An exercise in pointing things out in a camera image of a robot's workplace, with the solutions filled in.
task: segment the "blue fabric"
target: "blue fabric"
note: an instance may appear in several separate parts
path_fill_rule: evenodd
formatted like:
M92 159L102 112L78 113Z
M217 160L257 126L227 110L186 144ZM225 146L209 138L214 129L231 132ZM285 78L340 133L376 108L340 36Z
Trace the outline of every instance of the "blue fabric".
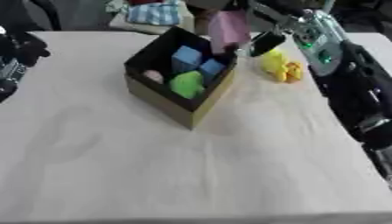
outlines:
M179 0L129 7L127 21L135 24L178 25L180 22Z
M215 59L209 59L203 65L200 66L199 70L204 76L205 84L208 84L213 80L215 75L219 74L225 66L216 61Z
M175 74L187 73L195 70L201 59L201 52L183 45L171 56L171 68Z

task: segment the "tabletop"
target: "tabletop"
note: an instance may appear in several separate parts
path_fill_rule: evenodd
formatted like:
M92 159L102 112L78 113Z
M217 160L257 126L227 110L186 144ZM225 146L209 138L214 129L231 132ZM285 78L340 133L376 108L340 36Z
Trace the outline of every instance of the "tabletop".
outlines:
M129 94L123 62L156 36L41 32L52 56L0 105L0 221L392 211L392 196L306 73L240 58L193 131ZM350 34L387 70L392 44ZM294 43L281 46L305 59Z

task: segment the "beige ball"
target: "beige ball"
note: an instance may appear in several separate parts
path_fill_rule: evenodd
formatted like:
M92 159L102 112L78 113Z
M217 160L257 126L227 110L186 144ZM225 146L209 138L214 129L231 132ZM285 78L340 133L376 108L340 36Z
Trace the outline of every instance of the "beige ball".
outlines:
M143 73L143 75L159 84L164 84L164 76L155 70L147 70Z

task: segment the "pink toy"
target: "pink toy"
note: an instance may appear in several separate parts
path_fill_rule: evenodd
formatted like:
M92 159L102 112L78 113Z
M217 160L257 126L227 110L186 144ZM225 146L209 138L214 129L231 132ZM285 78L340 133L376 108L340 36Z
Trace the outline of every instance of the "pink toy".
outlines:
M162 76L160 72L154 70L147 70L144 72L144 76L159 84L164 84L164 76Z
M243 10L219 11L208 26L213 53L224 53L225 47L250 41L249 27Z

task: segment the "green toy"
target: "green toy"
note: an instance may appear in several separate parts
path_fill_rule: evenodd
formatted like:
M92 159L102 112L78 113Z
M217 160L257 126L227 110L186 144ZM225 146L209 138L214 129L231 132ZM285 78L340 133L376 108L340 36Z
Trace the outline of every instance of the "green toy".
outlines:
M170 81L171 90L186 99L204 91L203 76L198 71L191 71L177 75Z

